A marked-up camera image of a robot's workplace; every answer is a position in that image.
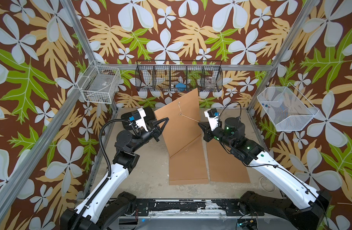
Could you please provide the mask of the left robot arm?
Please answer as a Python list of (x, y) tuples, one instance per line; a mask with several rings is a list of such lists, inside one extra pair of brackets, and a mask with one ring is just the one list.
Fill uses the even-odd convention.
[(74, 210), (66, 210), (60, 218), (61, 230), (106, 230), (119, 217), (136, 212), (136, 196), (123, 192), (110, 203), (113, 193), (135, 168), (139, 155), (135, 152), (151, 139), (159, 141), (169, 118), (145, 124), (140, 132), (122, 130), (115, 142), (116, 154), (107, 163), (107, 174), (95, 189)]

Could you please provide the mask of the brown file bag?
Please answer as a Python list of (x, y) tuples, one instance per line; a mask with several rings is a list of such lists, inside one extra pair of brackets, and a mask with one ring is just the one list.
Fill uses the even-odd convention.
[(201, 135), (199, 91), (194, 89), (171, 103), (155, 110), (158, 120), (169, 118), (162, 133), (169, 156), (173, 157)]
[(209, 178), (201, 137), (197, 137), (169, 159), (169, 184), (208, 184)]
[(212, 182), (250, 183), (248, 171), (240, 160), (228, 154), (216, 140), (207, 142), (206, 146)]

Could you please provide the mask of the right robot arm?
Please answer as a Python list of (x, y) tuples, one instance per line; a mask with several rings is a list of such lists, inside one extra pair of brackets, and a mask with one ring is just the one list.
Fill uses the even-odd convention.
[(267, 213), (289, 221), (298, 230), (316, 230), (326, 218), (332, 197), (326, 190), (317, 190), (283, 168), (262, 146), (245, 136), (245, 126), (237, 117), (230, 117), (222, 126), (217, 117), (198, 126), (206, 142), (218, 141), (227, 153), (253, 168), (272, 182), (286, 197), (278, 199), (245, 192), (239, 199), (243, 214)]

